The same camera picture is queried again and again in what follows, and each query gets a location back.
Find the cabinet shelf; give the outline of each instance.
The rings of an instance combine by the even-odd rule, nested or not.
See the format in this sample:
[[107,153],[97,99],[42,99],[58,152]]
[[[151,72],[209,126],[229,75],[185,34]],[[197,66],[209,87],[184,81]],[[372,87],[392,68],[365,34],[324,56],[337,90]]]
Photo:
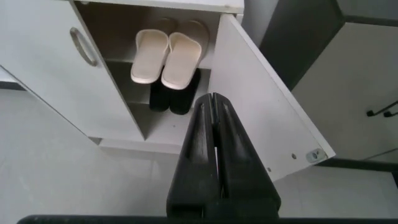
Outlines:
[[[106,64],[126,103],[149,104],[150,85],[134,83],[131,80],[131,63],[107,62]],[[210,72],[210,70],[201,69],[201,78],[193,102],[208,93]]]
[[145,137],[145,142],[174,145],[183,142],[193,109],[185,115],[177,115],[170,110],[153,112],[149,105],[145,104],[130,103],[128,106]]

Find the floor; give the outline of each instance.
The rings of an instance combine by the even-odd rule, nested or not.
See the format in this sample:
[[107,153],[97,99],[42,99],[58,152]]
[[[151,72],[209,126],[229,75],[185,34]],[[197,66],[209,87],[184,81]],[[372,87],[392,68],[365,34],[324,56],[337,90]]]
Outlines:
[[[0,223],[165,215],[176,155],[100,149],[25,91],[0,90]],[[281,217],[398,218],[390,173],[312,167],[275,182]]]

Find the black cabinet handle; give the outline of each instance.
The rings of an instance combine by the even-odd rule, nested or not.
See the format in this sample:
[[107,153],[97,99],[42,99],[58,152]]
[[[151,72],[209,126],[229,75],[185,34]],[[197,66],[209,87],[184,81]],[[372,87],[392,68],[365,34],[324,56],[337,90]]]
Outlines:
[[384,112],[384,117],[385,118],[390,118],[390,117],[392,117],[392,116],[395,116],[395,115],[397,115],[398,114],[398,112],[396,112],[396,113],[391,113],[390,111],[387,111],[387,112]]
[[395,101],[395,102],[393,102],[393,103],[391,103],[390,105],[386,106],[385,108],[379,110],[379,111],[376,112],[376,113],[373,112],[373,110],[369,110],[369,111],[366,112],[366,115],[369,116],[369,117],[370,117],[370,116],[376,116],[376,115],[381,114],[381,113],[385,112],[386,110],[392,108],[392,107],[395,106],[396,104],[398,104],[398,100]]

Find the slipper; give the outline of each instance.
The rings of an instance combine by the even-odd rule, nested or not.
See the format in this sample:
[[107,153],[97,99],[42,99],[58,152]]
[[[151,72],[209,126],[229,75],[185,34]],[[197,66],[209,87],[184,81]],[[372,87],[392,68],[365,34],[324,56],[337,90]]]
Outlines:
[[170,34],[170,53],[162,73],[162,83],[174,90],[183,90],[191,82],[209,41],[207,28],[198,21],[187,21]]
[[152,29],[140,30],[136,35],[137,52],[131,67],[131,80],[136,83],[155,82],[162,71],[169,50],[169,34],[177,23],[173,19],[162,18]]
[[170,90],[170,111],[184,115],[191,109],[195,93],[197,92],[198,85],[200,82],[200,69],[196,69],[193,74],[192,80],[189,85],[183,90]]

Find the wall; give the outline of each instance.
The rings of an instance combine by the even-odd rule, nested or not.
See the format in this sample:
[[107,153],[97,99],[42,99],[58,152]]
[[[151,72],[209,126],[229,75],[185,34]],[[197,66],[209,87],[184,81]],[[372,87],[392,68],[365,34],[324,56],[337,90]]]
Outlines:
[[244,2],[242,26],[253,42],[259,46],[278,0],[250,0]]

